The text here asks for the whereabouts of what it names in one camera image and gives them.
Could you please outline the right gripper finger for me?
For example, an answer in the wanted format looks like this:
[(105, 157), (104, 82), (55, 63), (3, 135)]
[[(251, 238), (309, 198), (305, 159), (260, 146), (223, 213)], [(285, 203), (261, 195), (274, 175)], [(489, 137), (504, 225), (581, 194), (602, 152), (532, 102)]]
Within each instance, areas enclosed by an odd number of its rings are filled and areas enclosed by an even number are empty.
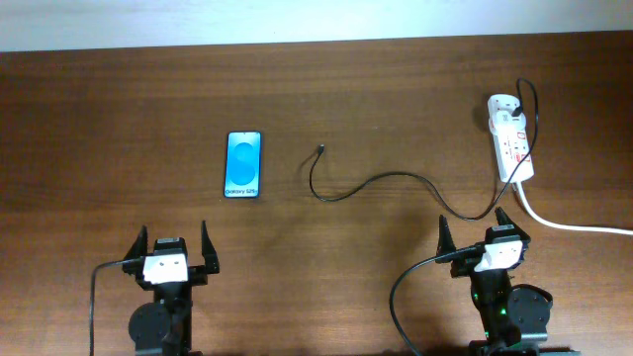
[(495, 216), (499, 226), (509, 226), (517, 235), (525, 236), (525, 231), (514, 222), (501, 207), (495, 208)]
[(448, 220), (440, 215), (438, 219), (438, 243), (436, 255), (444, 255), (454, 251), (454, 241), (448, 225)]

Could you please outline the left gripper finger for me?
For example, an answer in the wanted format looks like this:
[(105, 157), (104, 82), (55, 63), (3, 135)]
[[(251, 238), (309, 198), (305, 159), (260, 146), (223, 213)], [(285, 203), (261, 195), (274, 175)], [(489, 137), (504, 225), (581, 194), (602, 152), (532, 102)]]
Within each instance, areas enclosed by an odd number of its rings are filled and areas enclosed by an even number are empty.
[(211, 242), (205, 221), (201, 223), (201, 252), (205, 262), (206, 273), (219, 274), (220, 262), (218, 253)]
[(126, 253), (124, 259), (135, 260), (135, 259), (140, 259), (141, 257), (145, 257), (147, 255), (147, 247), (148, 247), (147, 240), (148, 240), (147, 228), (145, 225), (143, 225), (136, 237), (135, 242)]

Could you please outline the blue Samsung Galaxy smartphone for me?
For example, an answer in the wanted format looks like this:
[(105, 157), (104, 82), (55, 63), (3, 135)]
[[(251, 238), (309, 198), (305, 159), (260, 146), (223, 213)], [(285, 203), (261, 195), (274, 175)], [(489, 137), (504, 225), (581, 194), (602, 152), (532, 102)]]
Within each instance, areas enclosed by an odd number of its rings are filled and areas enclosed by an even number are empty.
[(227, 135), (226, 198), (251, 199), (259, 196), (261, 132), (231, 132)]

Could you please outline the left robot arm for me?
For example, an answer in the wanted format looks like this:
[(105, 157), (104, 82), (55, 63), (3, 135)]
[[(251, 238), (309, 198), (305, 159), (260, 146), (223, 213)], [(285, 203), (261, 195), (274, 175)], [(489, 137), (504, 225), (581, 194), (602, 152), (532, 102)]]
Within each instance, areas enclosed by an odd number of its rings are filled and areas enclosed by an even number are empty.
[(128, 332), (136, 355), (198, 353), (192, 346), (192, 290), (207, 285), (208, 277), (220, 272), (218, 253), (204, 222), (201, 254), (204, 263), (191, 266), (184, 238), (157, 239), (149, 250), (147, 228), (139, 232), (122, 267), (143, 290), (153, 293), (153, 300), (138, 307), (129, 320)]

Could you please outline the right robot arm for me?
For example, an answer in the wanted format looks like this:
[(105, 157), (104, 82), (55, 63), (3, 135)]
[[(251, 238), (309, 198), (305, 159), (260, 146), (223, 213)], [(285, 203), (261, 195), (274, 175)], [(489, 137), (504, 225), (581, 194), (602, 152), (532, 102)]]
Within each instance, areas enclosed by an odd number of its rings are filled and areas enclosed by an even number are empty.
[(553, 296), (533, 285), (510, 282), (509, 272), (523, 261), (531, 237), (501, 208), (495, 210), (497, 225), (485, 238), (457, 248), (448, 220), (439, 218), (437, 262), (451, 265), (453, 278), (470, 279), (470, 296), (485, 332), (484, 340), (472, 341), (471, 355), (577, 355), (569, 347), (543, 348)]

